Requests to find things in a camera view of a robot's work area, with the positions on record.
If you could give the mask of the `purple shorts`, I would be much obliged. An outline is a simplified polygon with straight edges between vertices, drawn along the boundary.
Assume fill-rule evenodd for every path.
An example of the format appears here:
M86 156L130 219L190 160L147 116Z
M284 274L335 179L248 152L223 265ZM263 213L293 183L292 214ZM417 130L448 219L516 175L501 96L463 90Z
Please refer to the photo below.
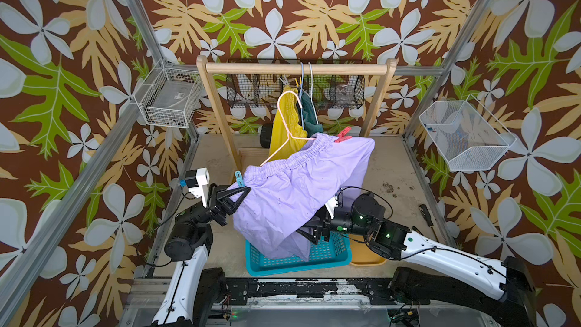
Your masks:
M343 208L351 209L374 149L374 139L319 133L287 159L249 166L243 179L250 192L233 215L234 228L269 259L307 261L311 243L297 230L339 191Z

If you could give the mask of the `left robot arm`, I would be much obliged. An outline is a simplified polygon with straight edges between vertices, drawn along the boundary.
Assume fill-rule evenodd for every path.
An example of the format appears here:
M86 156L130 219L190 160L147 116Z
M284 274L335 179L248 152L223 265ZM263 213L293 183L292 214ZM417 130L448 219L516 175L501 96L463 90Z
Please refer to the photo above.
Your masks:
M251 188L210 184L191 186L197 199L174 218L165 254L176 268L168 292L152 319L153 326L205 326L213 305L225 298L225 274L220 268L205 270L213 244L214 223L225 226Z

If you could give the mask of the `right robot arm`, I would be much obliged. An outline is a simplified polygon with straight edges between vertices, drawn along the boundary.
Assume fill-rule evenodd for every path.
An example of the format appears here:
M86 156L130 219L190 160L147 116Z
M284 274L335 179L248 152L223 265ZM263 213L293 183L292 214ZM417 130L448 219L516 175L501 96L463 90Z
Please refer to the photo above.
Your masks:
M516 257L480 257L441 244L384 216L387 202L361 194L348 212L330 214L321 208L297 230L313 245L332 232L361 236L379 257L404 261L433 271L426 274L399 267L390 294L402 303L443 301L478 310L501 326L534 326L537 297L532 277Z

